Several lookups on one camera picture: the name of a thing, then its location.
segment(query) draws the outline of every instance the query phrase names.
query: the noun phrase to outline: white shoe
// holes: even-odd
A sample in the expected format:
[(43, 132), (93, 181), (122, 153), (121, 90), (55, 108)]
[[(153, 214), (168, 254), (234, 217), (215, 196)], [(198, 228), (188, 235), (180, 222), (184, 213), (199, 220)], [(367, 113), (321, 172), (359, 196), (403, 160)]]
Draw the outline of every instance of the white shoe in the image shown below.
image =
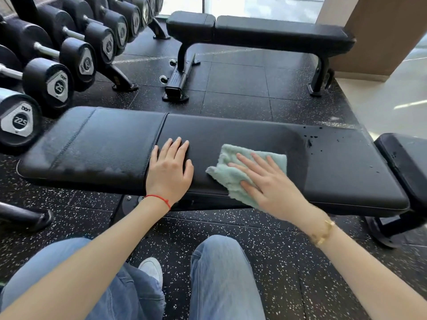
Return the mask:
[(149, 276), (154, 277), (160, 284), (160, 287), (163, 287), (163, 272), (159, 261), (154, 257), (149, 257), (144, 259), (139, 265), (138, 269), (147, 273)]

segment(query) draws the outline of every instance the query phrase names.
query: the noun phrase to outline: light green cloth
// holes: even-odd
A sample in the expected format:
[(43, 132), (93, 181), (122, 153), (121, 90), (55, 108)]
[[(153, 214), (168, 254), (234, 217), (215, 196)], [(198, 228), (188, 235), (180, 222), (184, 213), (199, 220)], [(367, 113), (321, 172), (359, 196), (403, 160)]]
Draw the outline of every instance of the light green cloth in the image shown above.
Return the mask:
[[(253, 161), (251, 153), (253, 150), (233, 146), (233, 145), (222, 145), (220, 158), (218, 159), (218, 164), (216, 166), (210, 166), (207, 168), (206, 173), (212, 176), (217, 182), (225, 186), (228, 190), (228, 196), (232, 199), (237, 199), (244, 204), (252, 206), (260, 210), (258, 204), (246, 193), (246, 191), (240, 185), (240, 182), (245, 180), (255, 186), (251, 179), (242, 171), (235, 167), (227, 166), (228, 163), (236, 163), (244, 166), (244, 164), (239, 161), (236, 157), (237, 153), (242, 154), (245, 157), (248, 157)], [(280, 169), (286, 174), (286, 164), (287, 158), (286, 155), (280, 155), (275, 153), (268, 153), (265, 151), (255, 151), (262, 158), (271, 156), (271, 158), (276, 162)]]

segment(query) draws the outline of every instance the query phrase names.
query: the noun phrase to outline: gold bracelet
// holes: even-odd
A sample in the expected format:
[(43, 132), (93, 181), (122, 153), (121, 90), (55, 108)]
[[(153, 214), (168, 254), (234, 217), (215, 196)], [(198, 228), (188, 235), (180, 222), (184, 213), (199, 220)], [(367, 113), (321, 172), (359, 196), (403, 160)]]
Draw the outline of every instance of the gold bracelet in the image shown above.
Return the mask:
[(330, 237), (330, 234), (332, 233), (332, 228), (335, 225), (335, 222), (333, 222), (332, 220), (325, 220), (325, 222), (328, 225), (328, 230), (326, 231), (326, 233), (323, 236), (321, 236), (321, 237), (317, 237), (316, 235), (310, 236), (311, 242), (316, 247), (319, 247), (321, 244), (323, 244), (325, 242), (325, 240), (327, 240)]

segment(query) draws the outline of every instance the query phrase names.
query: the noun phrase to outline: jeans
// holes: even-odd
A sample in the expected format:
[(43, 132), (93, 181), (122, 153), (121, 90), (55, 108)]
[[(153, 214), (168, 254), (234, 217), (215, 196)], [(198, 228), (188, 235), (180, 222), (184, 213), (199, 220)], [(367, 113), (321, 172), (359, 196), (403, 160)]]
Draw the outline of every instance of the jeans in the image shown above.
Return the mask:
[[(39, 251), (0, 295), (0, 311), (90, 240), (73, 238)], [(214, 235), (191, 257), (189, 320), (265, 319), (249, 261), (232, 238)], [(125, 263), (86, 320), (160, 320), (164, 294), (156, 279)]]

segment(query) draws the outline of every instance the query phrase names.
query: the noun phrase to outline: person's right arm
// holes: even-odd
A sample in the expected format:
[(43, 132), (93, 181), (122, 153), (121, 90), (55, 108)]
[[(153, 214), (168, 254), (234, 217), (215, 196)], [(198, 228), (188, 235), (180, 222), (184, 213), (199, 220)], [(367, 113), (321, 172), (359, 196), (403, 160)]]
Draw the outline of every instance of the person's right arm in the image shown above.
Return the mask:
[(245, 172), (258, 188), (244, 181), (242, 187), (262, 210), (291, 222), (311, 238), (325, 238), (318, 247), (373, 320), (427, 318), (427, 301), (422, 296), (339, 227), (329, 229), (328, 215), (303, 197), (271, 157), (265, 161), (255, 153), (252, 156), (256, 163), (238, 154), (238, 159), (247, 168), (229, 164)]

